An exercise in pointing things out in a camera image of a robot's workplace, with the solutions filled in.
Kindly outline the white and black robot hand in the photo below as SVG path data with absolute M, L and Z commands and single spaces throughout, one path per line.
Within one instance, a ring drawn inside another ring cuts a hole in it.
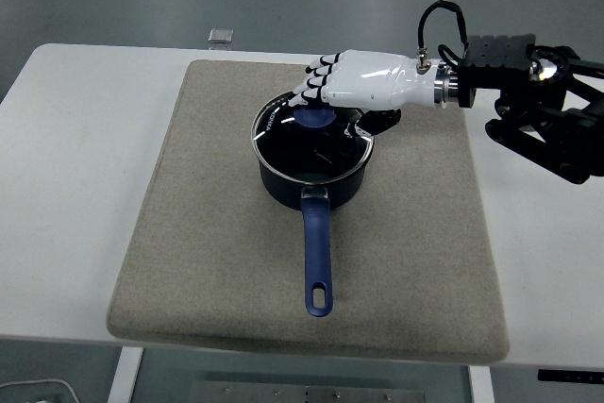
M 346 50 L 313 61 L 304 81 L 294 89 L 289 106 L 362 109 L 364 114 L 348 124 L 345 135 L 370 138 L 394 127 L 397 111 L 407 104 L 435 106 L 437 69 L 436 60 L 420 74 L 416 59 Z

